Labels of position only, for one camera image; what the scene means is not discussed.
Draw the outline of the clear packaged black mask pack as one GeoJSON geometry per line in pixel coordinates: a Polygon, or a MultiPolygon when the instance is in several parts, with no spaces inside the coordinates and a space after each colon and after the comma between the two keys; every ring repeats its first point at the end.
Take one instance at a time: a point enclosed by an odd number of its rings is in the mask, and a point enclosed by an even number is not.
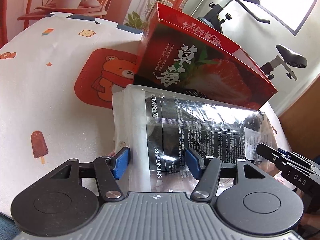
{"type": "Polygon", "coordinates": [[[115,92],[112,107],[116,149],[131,151],[124,177],[129,191],[191,193],[197,181],[185,163],[187,148],[274,172],[275,165],[255,151],[260,143],[277,148],[262,111],[137,85],[115,92]]]}

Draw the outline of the red strawberry cardboard box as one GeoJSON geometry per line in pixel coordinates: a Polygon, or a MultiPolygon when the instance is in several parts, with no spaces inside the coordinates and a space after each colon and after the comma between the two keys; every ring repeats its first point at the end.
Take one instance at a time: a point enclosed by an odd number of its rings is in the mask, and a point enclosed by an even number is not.
{"type": "Polygon", "coordinates": [[[195,89],[215,100],[259,109],[277,90],[234,41],[161,3],[144,30],[135,75],[165,88],[195,89]]]}

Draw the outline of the white cartoon print tablecloth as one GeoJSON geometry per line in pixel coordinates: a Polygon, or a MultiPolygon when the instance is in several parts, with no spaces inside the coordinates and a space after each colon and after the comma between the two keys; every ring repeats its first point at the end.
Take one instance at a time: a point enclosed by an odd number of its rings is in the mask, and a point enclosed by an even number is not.
{"type": "MultiPolygon", "coordinates": [[[[19,193],[65,161],[90,163],[121,150],[112,99],[134,85],[143,34],[54,15],[1,49],[2,214],[10,215],[19,193]]],[[[289,149],[270,105],[252,110],[267,115],[275,149],[289,149]]]]}

